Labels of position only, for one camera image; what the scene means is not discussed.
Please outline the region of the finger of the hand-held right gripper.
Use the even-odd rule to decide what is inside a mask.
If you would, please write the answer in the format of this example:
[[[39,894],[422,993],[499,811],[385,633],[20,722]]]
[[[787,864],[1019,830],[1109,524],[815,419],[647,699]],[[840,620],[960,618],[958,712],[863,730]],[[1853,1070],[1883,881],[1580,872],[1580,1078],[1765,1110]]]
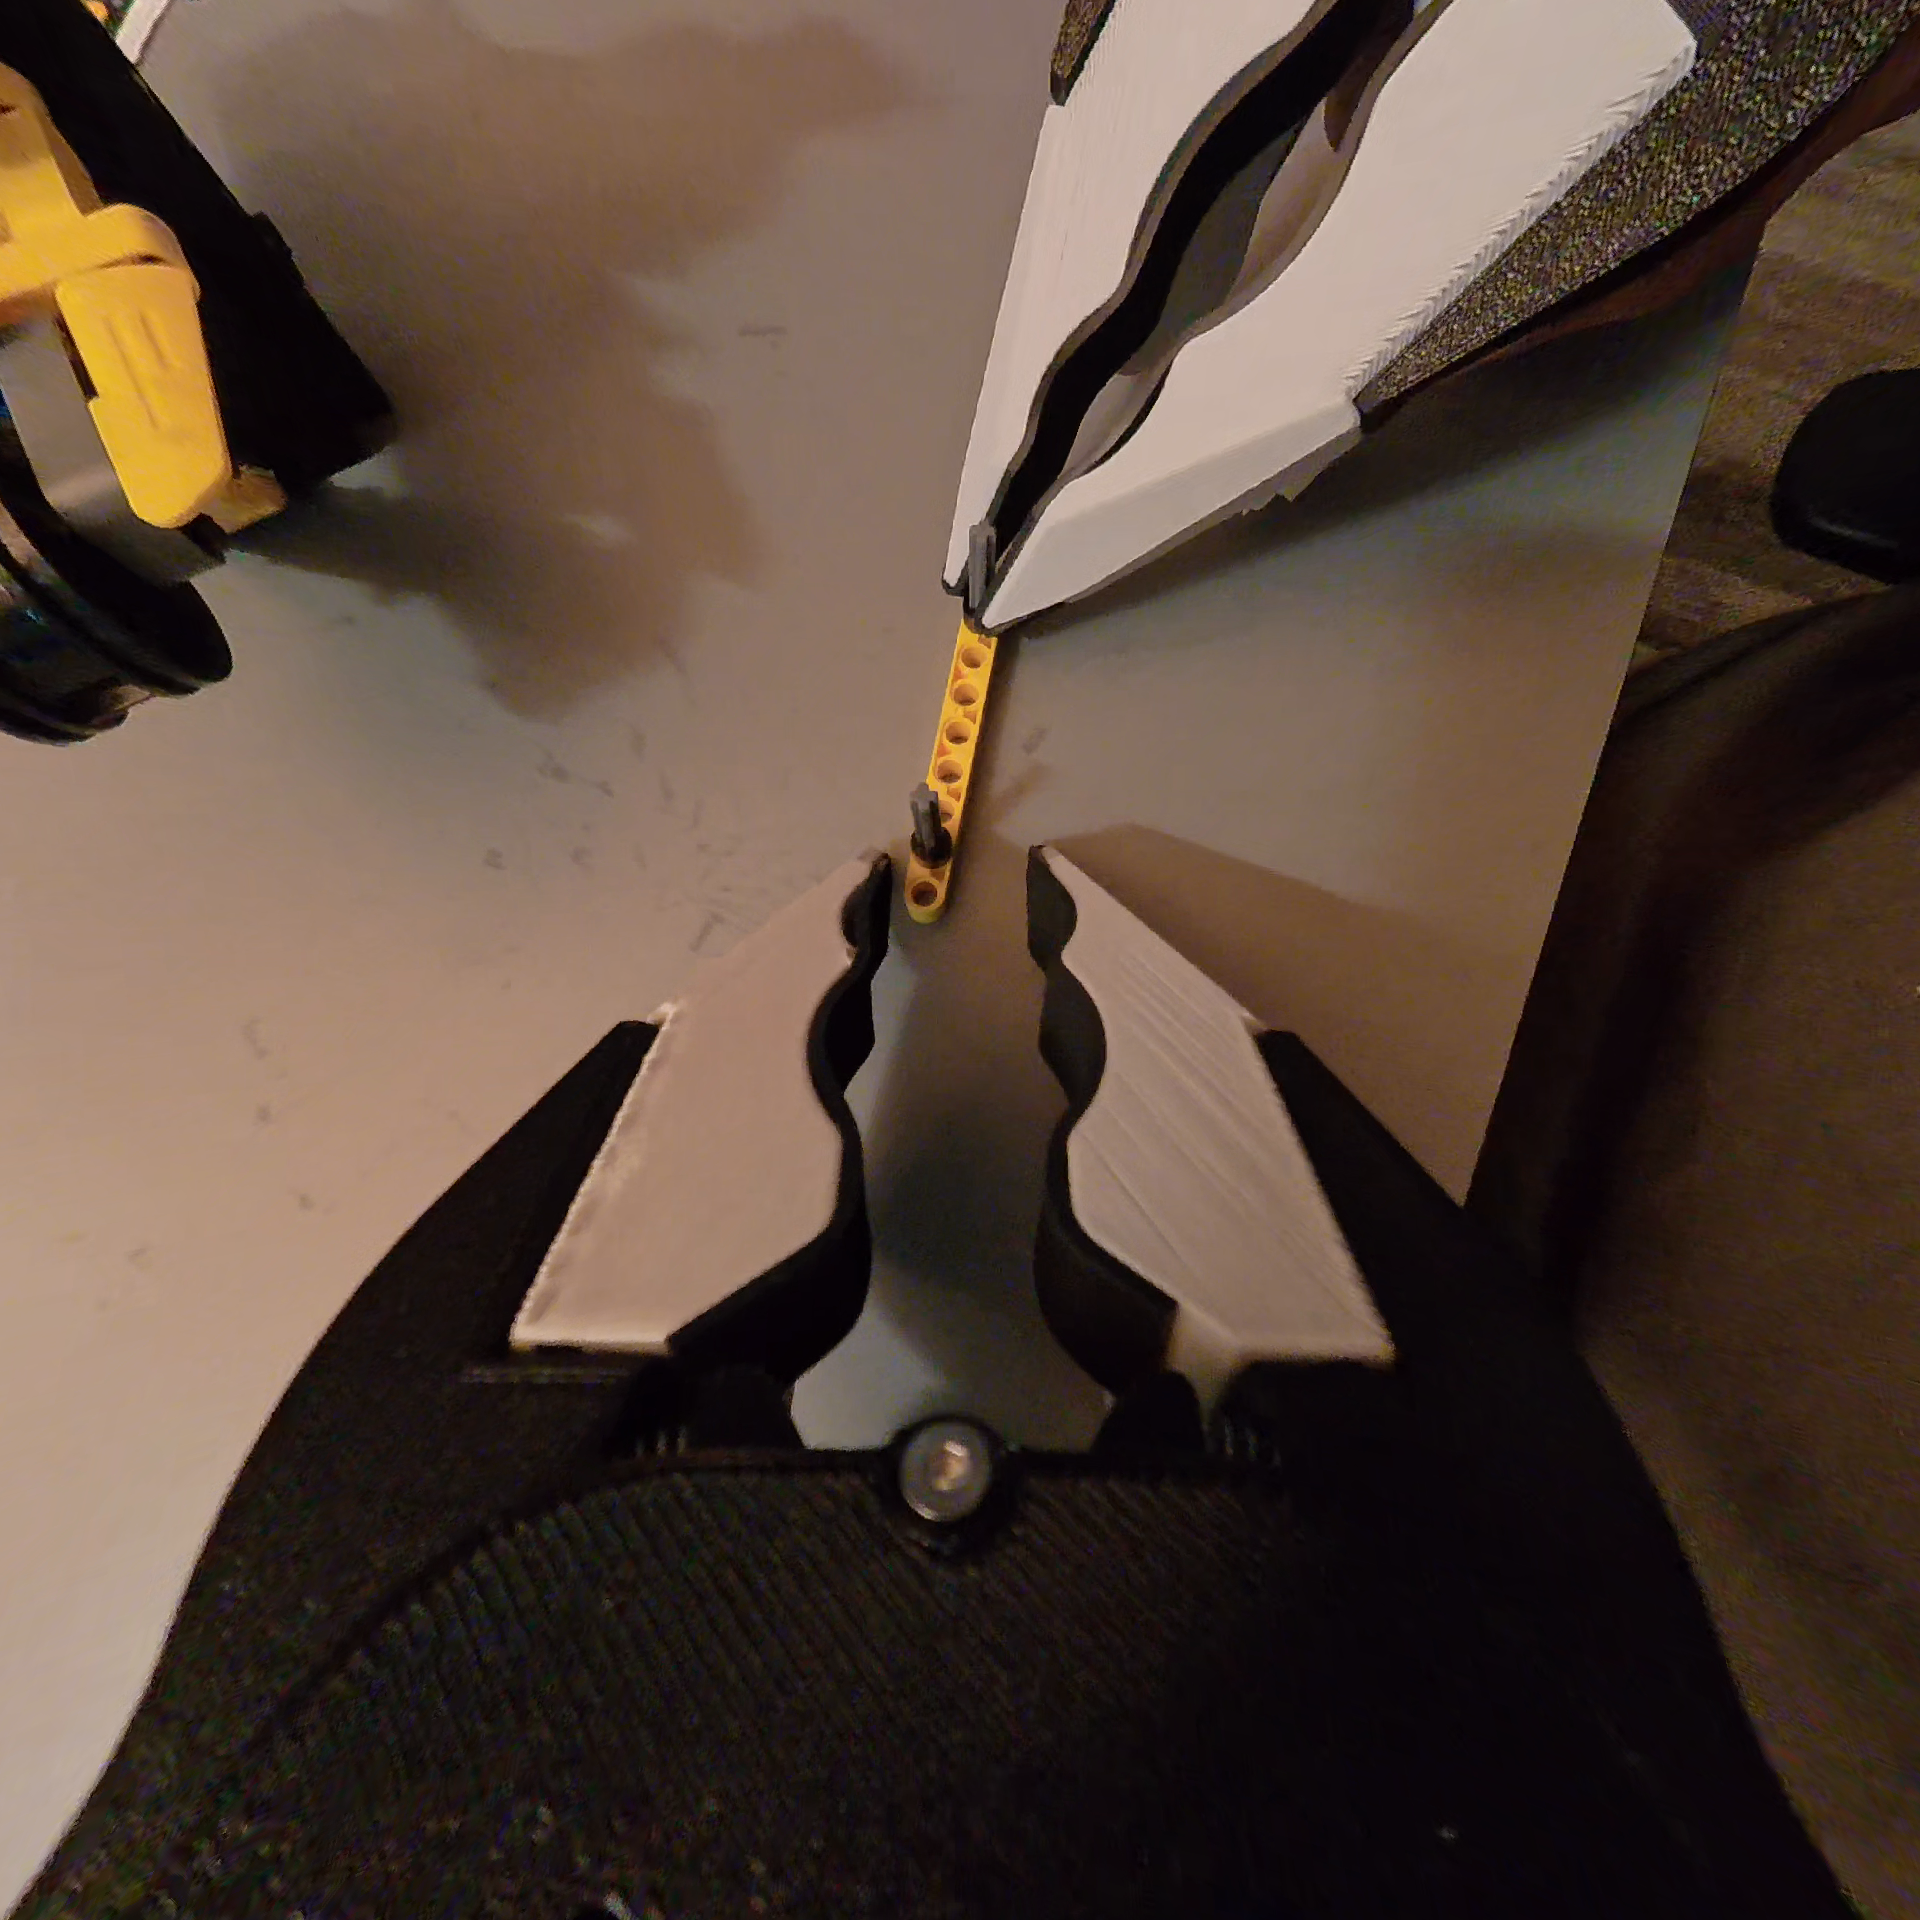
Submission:
[[[952,506],[951,592],[982,518],[993,590],[1009,574],[1198,232],[1335,80],[1335,5],[1067,6]]]
[[[984,629],[1295,497],[1359,438],[1359,382],[1695,60],[1673,5],[1413,5],[1229,186],[1141,356],[1094,401]]]

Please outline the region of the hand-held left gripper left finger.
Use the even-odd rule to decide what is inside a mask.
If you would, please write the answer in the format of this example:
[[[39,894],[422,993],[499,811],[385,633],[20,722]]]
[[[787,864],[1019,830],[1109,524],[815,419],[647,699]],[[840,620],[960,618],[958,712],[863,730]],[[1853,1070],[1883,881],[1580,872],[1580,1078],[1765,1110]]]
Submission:
[[[511,1320],[517,1385],[639,1385],[687,1426],[791,1426],[873,1270],[847,1086],[873,1049],[891,859],[857,852],[645,1026]]]

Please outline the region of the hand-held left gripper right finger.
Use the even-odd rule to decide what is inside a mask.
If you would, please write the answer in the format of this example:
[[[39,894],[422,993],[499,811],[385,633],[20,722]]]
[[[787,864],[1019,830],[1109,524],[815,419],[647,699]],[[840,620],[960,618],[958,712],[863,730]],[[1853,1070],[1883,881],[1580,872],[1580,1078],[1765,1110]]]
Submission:
[[[1265,1028],[1062,850],[1029,852],[1027,938],[1067,1099],[1035,1277],[1069,1358],[1116,1398],[1184,1381],[1201,1420],[1256,1365],[1390,1368]]]

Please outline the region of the yellow perforated toy beam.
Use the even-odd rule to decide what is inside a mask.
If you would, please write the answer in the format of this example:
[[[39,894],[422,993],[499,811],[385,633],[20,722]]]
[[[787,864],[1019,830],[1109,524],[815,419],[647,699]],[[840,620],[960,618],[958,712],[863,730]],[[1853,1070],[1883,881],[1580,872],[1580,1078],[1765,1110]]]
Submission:
[[[963,620],[951,649],[943,704],[924,778],[924,781],[940,787],[945,796],[945,824],[952,836],[952,859],[945,872],[929,873],[907,850],[902,877],[905,913],[921,925],[940,922],[949,905],[975,754],[990,708],[993,658],[993,636],[972,632]]]

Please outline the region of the yellow and black toy vehicle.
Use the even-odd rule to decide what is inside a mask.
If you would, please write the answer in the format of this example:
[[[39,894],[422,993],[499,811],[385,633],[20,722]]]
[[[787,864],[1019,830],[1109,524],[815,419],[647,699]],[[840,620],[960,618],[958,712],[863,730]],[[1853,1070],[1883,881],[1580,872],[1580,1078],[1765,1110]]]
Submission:
[[[392,405],[137,68],[161,5],[1,5],[1,732],[231,675],[197,578]]]

